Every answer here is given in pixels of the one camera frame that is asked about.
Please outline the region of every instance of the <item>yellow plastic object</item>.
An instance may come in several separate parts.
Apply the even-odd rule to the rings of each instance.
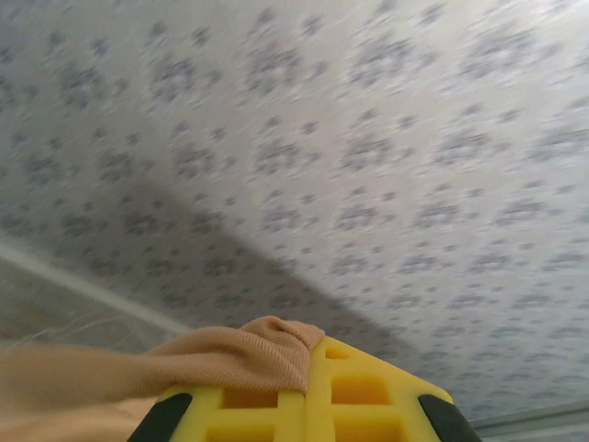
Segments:
[[[177,422],[166,422],[176,412],[163,409],[150,412],[151,416],[145,417],[129,441],[479,440],[466,420],[457,410],[454,411],[452,398],[444,390],[329,337],[321,341],[311,356],[306,396],[294,391],[259,393],[177,387],[169,390],[158,402],[163,405],[169,400],[182,400],[182,397],[186,400],[185,407],[180,410]],[[442,403],[441,411],[430,408],[427,413],[427,406],[431,404],[422,402],[423,397]],[[445,407],[452,409],[450,414]],[[464,422],[456,420],[453,413]],[[169,436],[154,436],[166,425],[171,426]],[[449,429],[442,428],[445,425],[450,425]]]

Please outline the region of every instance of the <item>beige fabric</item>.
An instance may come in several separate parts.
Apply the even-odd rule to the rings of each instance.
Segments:
[[[0,353],[0,440],[124,441],[176,384],[306,390],[317,327],[274,317],[207,327],[144,355],[33,345]]]

